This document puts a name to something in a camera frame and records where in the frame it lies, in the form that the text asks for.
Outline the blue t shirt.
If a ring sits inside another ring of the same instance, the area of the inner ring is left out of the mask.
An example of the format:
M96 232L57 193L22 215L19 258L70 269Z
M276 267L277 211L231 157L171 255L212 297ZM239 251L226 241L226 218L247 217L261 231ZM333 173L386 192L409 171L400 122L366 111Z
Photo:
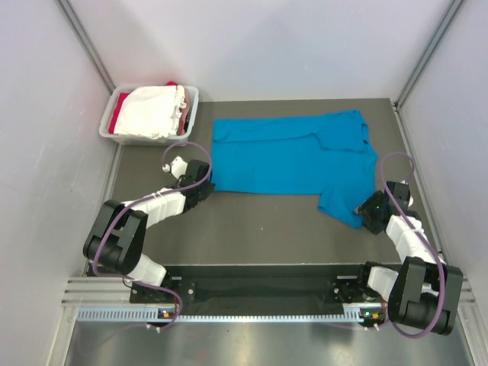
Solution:
M217 191L316 195L320 212L355 229L355 209L375 191L378 155L358 110L216 119L211 158Z

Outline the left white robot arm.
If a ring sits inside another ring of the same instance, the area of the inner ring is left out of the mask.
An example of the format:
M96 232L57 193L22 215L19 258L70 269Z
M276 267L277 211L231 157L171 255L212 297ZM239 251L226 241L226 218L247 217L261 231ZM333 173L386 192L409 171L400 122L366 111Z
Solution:
M175 158L163 167L175 178L168 188L135 201L105 201L83 246L83 255L91 262L95 275L103 270L146 287L156 302L171 296L182 302L173 291L168 270L143 254L146 230L170 217L176 217L206 200L214 189L210 182L211 164L192 159Z

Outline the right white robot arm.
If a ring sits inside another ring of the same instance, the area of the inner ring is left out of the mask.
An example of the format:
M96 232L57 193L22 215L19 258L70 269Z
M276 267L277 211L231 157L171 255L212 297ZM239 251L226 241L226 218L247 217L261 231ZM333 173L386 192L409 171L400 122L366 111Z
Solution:
M463 274L426 247L429 241L412 203L407 183L388 181L384 191L355 210L364 228L387 234L402 262L398 270L366 262L355 290L364 301L384 300L394 325L447 336L454 328Z

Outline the white plastic bin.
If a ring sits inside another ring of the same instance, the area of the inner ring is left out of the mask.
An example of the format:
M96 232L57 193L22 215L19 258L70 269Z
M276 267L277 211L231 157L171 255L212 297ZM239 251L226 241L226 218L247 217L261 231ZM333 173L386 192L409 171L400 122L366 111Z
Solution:
M187 142L199 91L189 85L123 85L115 88L100 122L100 136L119 144Z

